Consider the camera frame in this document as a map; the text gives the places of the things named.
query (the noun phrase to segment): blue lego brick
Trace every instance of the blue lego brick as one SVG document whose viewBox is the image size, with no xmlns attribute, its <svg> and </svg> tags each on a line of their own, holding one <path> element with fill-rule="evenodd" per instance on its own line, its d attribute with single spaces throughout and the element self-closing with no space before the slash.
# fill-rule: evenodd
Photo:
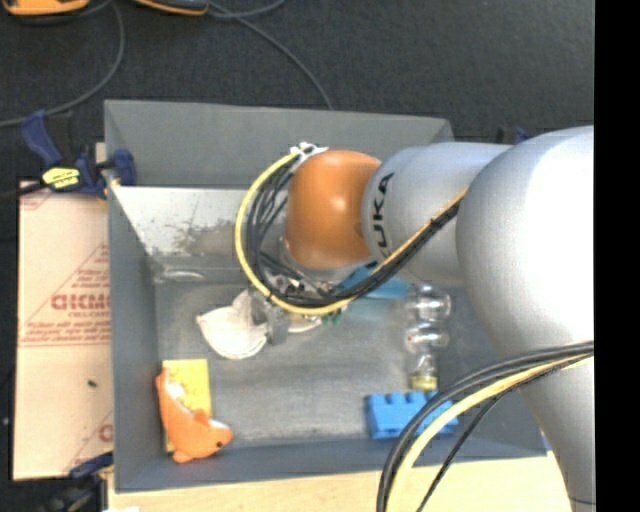
<svg viewBox="0 0 640 512">
<path fill-rule="evenodd" d="M 360 267 L 356 269 L 350 277 L 342 281 L 338 285 L 338 288 L 341 290 L 347 289 L 369 277 L 371 272 L 372 271 L 370 269 Z M 401 299 L 407 294 L 407 291 L 409 291 L 409 284 L 406 281 L 399 277 L 392 277 L 373 291 L 369 292 L 367 297 L 370 299 Z"/>
<path fill-rule="evenodd" d="M 375 394 L 366 398 L 366 416 L 369 425 L 369 434 L 373 439 L 388 439 L 398 437 L 402 429 L 411 421 L 422 407 L 435 395 L 435 391 L 423 393 L 412 391 L 410 393 L 392 393 L 390 395 Z M 429 414 L 416 434 L 420 434 L 441 413 L 451 407 L 448 400 Z M 458 424 L 458 419 L 453 418 L 442 429 L 440 434 L 448 434 Z"/>
</svg>

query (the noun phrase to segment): clear plastic bottle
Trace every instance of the clear plastic bottle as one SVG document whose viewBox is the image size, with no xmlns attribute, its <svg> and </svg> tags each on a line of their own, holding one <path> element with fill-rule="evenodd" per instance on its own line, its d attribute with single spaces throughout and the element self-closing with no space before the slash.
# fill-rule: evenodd
<svg viewBox="0 0 640 512">
<path fill-rule="evenodd" d="M 432 391 L 438 388 L 440 352 L 449 344 L 447 321 L 451 297 L 444 290 L 423 283 L 414 286 L 407 295 L 405 309 L 409 387 Z"/>
</svg>

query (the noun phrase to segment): orange fish toy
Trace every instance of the orange fish toy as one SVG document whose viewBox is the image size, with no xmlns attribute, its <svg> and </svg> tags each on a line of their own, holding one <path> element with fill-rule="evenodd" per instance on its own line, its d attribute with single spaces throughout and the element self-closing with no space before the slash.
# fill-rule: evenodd
<svg viewBox="0 0 640 512">
<path fill-rule="evenodd" d="M 231 442 L 233 430 L 228 425 L 210 419 L 203 409 L 191 411 L 180 403 L 184 390 L 170 381 L 167 368 L 156 377 L 156 388 L 162 424 L 175 447 L 173 460 L 182 464 L 206 458 Z"/>
</svg>

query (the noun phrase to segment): yellow sponge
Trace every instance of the yellow sponge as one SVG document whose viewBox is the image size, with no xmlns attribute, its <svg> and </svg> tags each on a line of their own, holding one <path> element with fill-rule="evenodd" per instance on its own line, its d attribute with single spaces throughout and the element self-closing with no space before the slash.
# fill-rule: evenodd
<svg viewBox="0 0 640 512">
<path fill-rule="evenodd" d="M 176 395 L 182 405 L 191 411 L 202 409 L 208 417 L 213 416 L 206 359 L 168 359 L 162 361 L 162 367 L 169 370 L 171 384 L 182 388 Z M 166 443 L 167 451 L 172 452 L 171 442 L 167 439 Z"/>
</svg>

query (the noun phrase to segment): black cable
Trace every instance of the black cable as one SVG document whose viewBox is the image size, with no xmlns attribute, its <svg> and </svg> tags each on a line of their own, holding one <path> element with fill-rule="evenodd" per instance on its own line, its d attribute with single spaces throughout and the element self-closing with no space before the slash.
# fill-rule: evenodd
<svg viewBox="0 0 640 512">
<path fill-rule="evenodd" d="M 245 245 L 247 255 L 249 256 L 249 265 L 254 271 L 256 277 L 258 277 L 258 279 L 260 279 L 260 281 L 271 290 L 272 294 L 278 299 L 290 304 L 305 306 L 308 308 L 321 308 L 344 299 L 355 300 L 382 286 L 391 277 L 397 274 L 397 272 L 418 250 L 420 250 L 440 229 L 442 229 L 457 215 L 462 202 L 462 199 L 459 199 L 449 206 L 449 208 L 447 208 L 447 210 L 445 210 L 441 215 L 432 219 L 431 223 L 422 230 L 418 237 L 416 237 L 416 239 L 393 260 L 383 264 L 375 273 L 353 284 L 349 288 L 336 291 L 332 295 L 324 295 L 321 297 L 310 297 L 308 295 L 292 296 L 287 293 L 282 293 L 270 286 L 267 276 L 264 273 L 260 256 L 262 253 L 262 241 L 264 240 L 271 223 L 277 217 L 279 210 L 284 207 L 284 201 L 278 207 L 274 206 L 273 201 L 275 201 L 275 196 L 282 188 L 284 188 L 292 176 L 293 173 L 290 172 L 290 168 L 288 166 L 284 166 L 282 169 L 279 169 L 270 176 L 270 178 L 265 181 L 260 190 L 256 193 L 247 216 Z M 261 220 L 261 212 L 264 209 L 269 211 L 270 216 L 267 219 Z"/>
<path fill-rule="evenodd" d="M 110 3 L 112 3 L 114 0 L 106 0 L 98 5 L 95 5 L 93 7 L 91 7 L 90 9 L 86 9 L 84 11 L 81 11 L 78 13 L 78 18 L 84 18 L 87 16 L 93 16 L 94 14 L 100 12 L 102 9 L 104 9 L 105 7 L 107 7 Z"/>
<path fill-rule="evenodd" d="M 218 11 L 222 12 L 223 14 L 226 14 L 226 15 L 233 15 L 234 14 L 229 9 L 227 9 L 227 8 L 217 4 L 215 2 L 209 1 L 209 5 L 212 6 L 213 8 L 215 8 L 215 9 L 218 9 Z M 212 11 L 211 9 L 207 10 L 207 14 L 209 16 L 213 17 L 213 18 L 216 18 L 216 16 L 219 15 L 219 13 L 216 13 L 216 12 Z M 262 30 L 260 27 L 258 27 L 256 25 L 254 25 L 253 23 L 245 20 L 242 16 L 237 16 L 237 15 L 236 16 L 231 16 L 230 19 L 232 19 L 233 21 L 236 21 L 238 23 L 241 23 L 245 27 L 249 28 L 250 30 L 252 30 L 256 34 L 258 34 L 260 37 L 262 37 L 264 40 L 266 40 L 268 43 L 270 43 L 272 46 L 276 47 L 280 52 L 282 52 L 296 66 L 298 66 L 298 68 L 307 76 L 307 78 L 309 80 L 311 80 L 311 83 L 318 90 L 318 92 L 322 96 L 322 99 L 324 100 L 327 108 L 329 110 L 333 110 L 333 104 L 331 103 L 331 100 L 329 99 L 329 96 L 325 92 L 324 87 L 322 87 L 322 84 L 320 84 L 320 81 L 309 70 L 309 68 L 307 68 L 307 66 L 305 66 L 304 63 L 300 59 L 298 59 L 298 57 L 296 57 L 293 54 L 293 52 L 291 52 L 291 50 L 289 50 L 289 48 L 284 46 L 282 43 L 280 43 L 273 36 L 269 35 L 267 32 Z"/>
<path fill-rule="evenodd" d="M 504 396 L 508 395 L 509 393 L 511 393 L 512 391 L 515 391 L 518 388 L 521 388 L 521 387 L 526 386 L 527 384 L 530 384 L 530 383 L 532 383 L 532 382 L 534 382 L 536 380 L 540 380 L 543 377 L 551 375 L 552 373 L 557 373 L 558 371 L 562 370 L 563 368 L 566 368 L 567 366 L 569 366 L 571 364 L 574 364 L 574 363 L 575 363 L 575 361 L 572 360 L 572 361 L 565 362 L 562 365 L 558 365 L 558 366 L 555 366 L 553 368 L 549 368 L 548 370 L 546 370 L 544 372 L 541 372 L 538 375 L 534 375 L 534 376 L 532 376 L 532 377 L 530 377 L 528 379 L 523 380 L 522 382 L 518 382 L 518 383 L 514 384 L 513 386 L 511 386 L 510 388 L 506 389 L 502 393 L 499 393 L 498 395 L 496 395 L 493 398 L 491 398 L 489 400 L 489 402 L 487 404 L 485 404 L 485 406 L 476 414 L 476 416 L 473 418 L 471 423 L 469 423 L 469 425 L 467 425 L 467 428 L 464 430 L 464 432 L 458 438 L 458 441 L 456 442 L 456 444 L 453 446 L 453 448 L 451 449 L 451 451 L 447 455 L 447 458 L 442 463 L 442 466 L 440 467 L 440 470 L 438 471 L 438 473 L 436 474 L 435 478 L 431 482 L 431 485 L 429 486 L 429 489 L 428 489 L 427 493 L 425 494 L 424 498 L 422 499 L 422 502 L 418 506 L 416 512 L 421 512 L 422 510 L 424 510 L 424 508 L 426 507 L 429 499 L 431 499 L 431 496 L 433 496 L 433 493 L 435 492 L 436 488 L 438 487 L 438 485 L 440 484 L 440 482 L 444 478 L 444 475 L 446 474 L 447 470 L 451 467 L 451 464 L 452 464 L 453 460 L 455 459 L 456 455 L 459 453 L 460 449 L 462 448 L 464 443 L 467 441 L 467 439 L 469 438 L 471 433 L 476 429 L 476 427 L 480 424 L 480 422 L 484 419 L 484 417 L 491 411 L 491 409 L 493 409 L 498 404 L 498 402 Z"/>
<path fill-rule="evenodd" d="M 471 421 L 471 423 L 469 423 L 469 425 L 467 425 L 467 428 L 465 428 L 464 432 L 462 432 L 462 434 L 460 435 L 460 437 L 456 441 L 456 444 L 453 446 L 453 448 L 451 449 L 451 451 L 447 455 L 447 458 L 442 463 L 442 466 L 440 466 L 440 470 L 438 471 L 438 473 L 436 474 L 435 478 L 431 482 L 431 485 L 429 486 L 429 489 L 427 490 L 427 494 L 425 494 L 424 498 L 422 499 L 422 502 L 420 503 L 420 506 L 418 507 L 418 510 L 421 510 L 422 508 L 424 508 L 426 506 L 427 502 L 429 501 L 429 499 L 431 498 L 431 496 L 435 492 L 436 488 L 438 487 L 438 484 L 442 481 L 442 479 L 444 478 L 444 475 L 446 474 L 448 469 L 451 467 L 451 464 L 453 463 L 453 460 L 456 458 L 456 455 L 458 455 L 458 453 L 462 449 L 462 446 L 464 445 L 464 443 L 467 441 L 467 439 L 469 439 L 469 436 L 473 433 L 473 431 L 480 424 L 480 422 L 484 419 L 484 417 L 489 413 L 489 411 L 491 411 L 491 409 L 493 409 L 497 405 L 497 403 L 500 400 L 500 398 L 502 398 L 502 394 L 497 395 L 496 397 L 494 397 L 493 400 L 490 400 L 474 416 L 474 418 Z"/>
<path fill-rule="evenodd" d="M 271 12 L 281 5 L 283 5 L 287 0 L 277 0 L 272 4 L 266 5 L 264 7 L 258 7 L 256 9 L 252 9 L 250 11 L 240 11 L 240 12 L 226 12 L 226 13 L 211 13 L 211 16 L 218 20 L 233 20 L 236 21 L 237 18 L 248 18 L 250 16 L 257 16 L 259 14 L 266 14 Z"/>
<path fill-rule="evenodd" d="M 376 510 L 384 512 L 386 510 L 387 498 L 393 476 L 395 475 L 411 441 L 425 418 L 441 407 L 449 400 L 468 393 L 474 388 L 481 387 L 499 378 L 506 377 L 517 372 L 533 368 L 546 362 L 553 362 L 565 357 L 584 356 L 588 357 L 593 353 L 593 341 L 577 343 L 563 347 L 554 347 L 527 353 L 514 358 L 506 359 L 487 368 L 474 371 L 466 377 L 460 379 L 449 389 L 438 392 L 429 402 L 411 419 L 398 436 L 389 456 L 384 464 L 378 495 L 376 499 Z"/>
<path fill-rule="evenodd" d="M 102 10 L 107 5 L 110 5 L 112 7 L 112 9 L 113 9 L 113 12 L 115 13 L 116 21 L 118 23 L 118 29 L 119 29 L 119 32 L 120 32 L 119 45 L 118 45 L 118 54 L 116 55 L 116 58 L 113 61 L 113 64 L 111 65 L 111 68 L 109 69 L 107 74 L 104 76 L 104 78 L 102 78 L 102 80 L 100 80 L 100 82 L 98 82 L 97 85 L 95 85 L 94 87 L 89 89 L 84 94 L 78 96 L 77 98 L 75 98 L 75 99 L 73 99 L 73 100 L 71 100 L 71 101 L 69 101 L 67 103 L 62 103 L 61 105 L 57 105 L 55 107 L 46 109 L 45 110 L 45 115 L 60 114 L 62 112 L 66 112 L 67 110 L 71 110 L 72 108 L 80 105 L 81 103 L 84 103 L 90 97 L 92 97 L 93 95 L 95 95 L 98 92 L 100 92 L 106 86 L 106 84 L 109 82 L 109 80 L 111 80 L 111 78 L 113 77 L 115 72 L 120 67 L 120 63 L 122 62 L 122 58 L 124 56 L 124 51 L 125 51 L 125 47 L 126 47 L 126 37 L 125 37 L 124 23 L 122 21 L 122 14 L 120 13 L 120 8 L 116 5 L 116 2 L 114 2 L 112 0 L 108 0 L 107 2 L 105 2 L 104 5 L 101 4 L 101 5 L 97 6 L 97 7 L 95 7 L 95 11 L 88 11 L 87 13 L 85 13 L 85 15 L 94 14 L 95 12 L 98 12 L 98 11 Z M 9 127 L 13 127 L 13 126 L 19 126 L 24 122 L 25 119 L 26 119 L 26 117 L 17 117 L 17 118 L 14 118 L 14 119 L 7 119 L 7 120 L 4 120 L 4 121 L 0 121 L 0 129 L 9 128 Z"/>
</svg>

